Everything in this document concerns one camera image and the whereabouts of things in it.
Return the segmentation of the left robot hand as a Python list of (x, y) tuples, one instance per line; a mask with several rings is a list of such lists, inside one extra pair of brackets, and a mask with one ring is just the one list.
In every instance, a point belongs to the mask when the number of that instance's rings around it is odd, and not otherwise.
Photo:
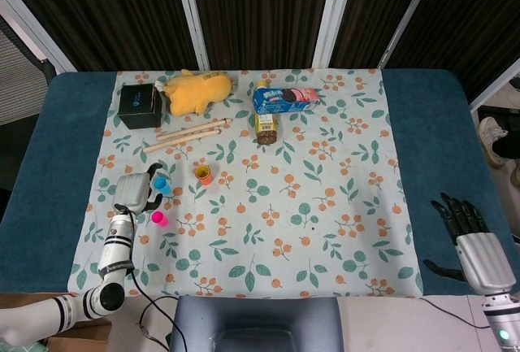
[(154, 163), (144, 173), (121, 176), (116, 185), (113, 207), (117, 211), (128, 210), (135, 215), (158, 209), (163, 195), (157, 193), (153, 201), (150, 201), (149, 197), (153, 192), (151, 182), (155, 172), (162, 167), (160, 163)]

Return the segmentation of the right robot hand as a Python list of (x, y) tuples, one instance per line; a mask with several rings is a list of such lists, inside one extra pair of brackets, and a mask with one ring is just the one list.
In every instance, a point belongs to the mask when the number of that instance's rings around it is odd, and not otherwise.
[(479, 295), (510, 293), (517, 283), (513, 268), (478, 208), (446, 193), (440, 197), (442, 202), (432, 200), (431, 205), (443, 220), (461, 267), (441, 267), (430, 259), (424, 259), (424, 265), (438, 276), (466, 282)]

